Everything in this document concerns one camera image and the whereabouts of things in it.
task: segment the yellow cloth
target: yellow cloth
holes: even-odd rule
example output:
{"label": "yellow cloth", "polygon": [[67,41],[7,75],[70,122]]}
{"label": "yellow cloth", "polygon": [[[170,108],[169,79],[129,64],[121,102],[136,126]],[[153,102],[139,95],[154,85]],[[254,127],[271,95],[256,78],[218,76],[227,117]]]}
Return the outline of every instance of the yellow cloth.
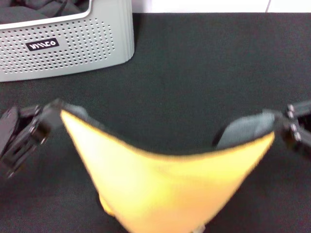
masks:
{"label": "yellow cloth", "polygon": [[131,233],[189,233],[210,221],[271,146],[274,132],[187,156],[140,150],[62,110],[106,211]]}

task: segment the black table surface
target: black table surface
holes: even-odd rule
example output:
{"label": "black table surface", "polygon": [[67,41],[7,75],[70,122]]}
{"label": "black table surface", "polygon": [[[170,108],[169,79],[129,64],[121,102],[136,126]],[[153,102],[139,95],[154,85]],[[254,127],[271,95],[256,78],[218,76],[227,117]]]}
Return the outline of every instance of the black table surface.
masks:
{"label": "black table surface", "polygon": [[[154,148],[210,145],[230,119],[311,99],[311,15],[134,15],[127,63],[0,83],[0,112],[55,98],[85,107]],[[277,139],[224,209],[213,233],[309,233],[311,162]],[[0,180],[1,233],[124,233],[105,214],[64,129],[11,180]]]}

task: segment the gray fabric lining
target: gray fabric lining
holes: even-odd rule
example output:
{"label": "gray fabric lining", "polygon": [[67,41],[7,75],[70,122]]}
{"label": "gray fabric lining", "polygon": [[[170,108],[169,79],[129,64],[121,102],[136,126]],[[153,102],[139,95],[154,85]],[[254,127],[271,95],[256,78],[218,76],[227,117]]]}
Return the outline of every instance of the gray fabric lining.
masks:
{"label": "gray fabric lining", "polygon": [[68,109],[70,109],[73,113],[77,114],[77,115],[81,115],[83,117],[87,117],[88,116],[87,111],[85,110],[85,108],[83,108],[81,106],[67,104],[66,107]]}
{"label": "gray fabric lining", "polygon": [[0,24],[85,12],[89,0],[0,0]]}
{"label": "gray fabric lining", "polygon": [[262,113],[233,121],[224,131],[217,148],[227,148],[258,138],[273,129],[275,115]]}

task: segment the gray basket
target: gray basket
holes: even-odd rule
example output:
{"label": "gray basket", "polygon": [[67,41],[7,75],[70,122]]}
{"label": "gray basket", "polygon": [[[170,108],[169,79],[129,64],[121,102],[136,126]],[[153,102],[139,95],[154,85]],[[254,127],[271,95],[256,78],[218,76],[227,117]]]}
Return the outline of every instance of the gray basket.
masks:
{"label": "gray basket", "polygon": [[109,67],[133,54],[131,0],[91,0],[81,14],[0,25],[0,82]]}

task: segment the perforated panel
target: perforated panel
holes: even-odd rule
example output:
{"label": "perforated panel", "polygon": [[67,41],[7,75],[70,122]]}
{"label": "perforated panel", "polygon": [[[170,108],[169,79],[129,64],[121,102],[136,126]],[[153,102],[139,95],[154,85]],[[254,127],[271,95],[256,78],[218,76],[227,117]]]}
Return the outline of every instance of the perforated panel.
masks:
{"label": "perforated panel", "polygon": [[[0,68],[7,73],[66,68],[109,59],[114,52],[112,29],[97,18],[2,31]],[[56,51],[30,52],[25,43],[63,37],[66,45]]]}
{"label": "perforated panel", "polygon": [[[83,72],[127,61],[134,53],[130,2],[94,0],[94,9],[85,18],[0,30],[0,82],[10,77]],[[29,48],[28,43],[52,38],[59,46]]]}

